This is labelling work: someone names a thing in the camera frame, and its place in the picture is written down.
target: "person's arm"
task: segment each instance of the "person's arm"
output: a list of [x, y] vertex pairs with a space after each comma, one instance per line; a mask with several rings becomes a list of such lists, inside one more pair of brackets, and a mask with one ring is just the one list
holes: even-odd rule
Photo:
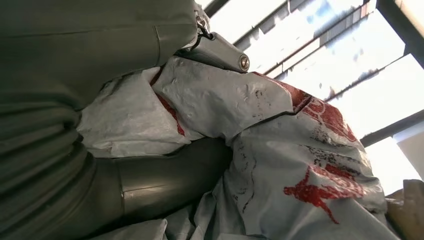
[[192, 146], [95, 159], [76, 131], [105, 82], [162, 65], [195, 37], [191, 0], [5, 0], [0, 19], [0, 239], [79, 239], [213, 187], [231, 159], [223, 143], [199, 142], [204, 159]]

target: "red print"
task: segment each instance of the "red print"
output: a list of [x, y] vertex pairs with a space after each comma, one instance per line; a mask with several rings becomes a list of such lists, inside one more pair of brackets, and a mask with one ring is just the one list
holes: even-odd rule
[[[311, 170], [317, 175], [327, 177], [333, 181], [336, 186], [308, 185]], [[323, 201], [323, 199], [342, 199], [342, 198], [359, 198], [364, 195], [363, 188], [354, 181], [354, 177], [334, 166], [327, 164], [325, 169], [319, 166], [309, 165], [306, 170], [304, 179], [302, 179], [294, 187], [284, 188], [286, 195], [293, 195], [296, 199], [313, 204], [317, 208], [322, 208], [335, 223], [339, 222], [334, 218], [333, 213]]]
[[345, 137], [351, 142], [357, 141], [351, 128], [345, 124], [340, 111], [332, 105], [313, 97], [301, 112], [324, 124], [335, 134]]
[[283, 89], [285, 89], [287, 92], [290, 93], [290, 97], [291, 97], [291, 104], [293, 105], [293, 111], [295, 113], [299, 112], [299, 110], [306, 104], [306, 102], [311, 98], [311, 95], [309, 95], [308, 93], [294, 87], [291, 86], [285, 82], [282, 81], [277, 81], [275, 79], [272, 79], [268, 76], [265, 76], [263, 74], [260, 74], [258, 72], [253, 72], [254, 74], [264, 77], [268, 80], [271, 80], [272, 82], [280, 85]]
[[308, 114], [319, 123], [323, 123], [337, 135], [345, 137], [351, 142], [357, 141], [351, 128], [344, 123], [343, 116], [337, 108], [287, 83], [274, 80], [257, 72], [253, 73], [273, 81], [288, 91], [291, 95], [291, 102], [295, 113], [301, 109], [301, 112]]
[[[159, 76], [162, 73], [162, 70], [164, 70], [164, 67], [161, 66], [160, 70], [156, 73], [156, 75], [153, 77], [153, 79], [150, 82], [150, 86], [153, 86], [159, 79]], [[168, 113], [171, 114], [171, 116], [173, 117], [173, 119], [175, 119], [176, 121], [176, 130], [180, 135], [186, 136], [186, 133], [184, 132], [184, 129], [181, 127], [180, 122], [178, 121], [177, 118], [177, 111], [175, 111], [175, 109], [173, 109], [170, 104], [165, 100], [165, 98], [163, 98], [161, 95], [156, 93], [157, 98], [159, 99], [160, 103], [163, 105], [163, 107], [168, 111]]]

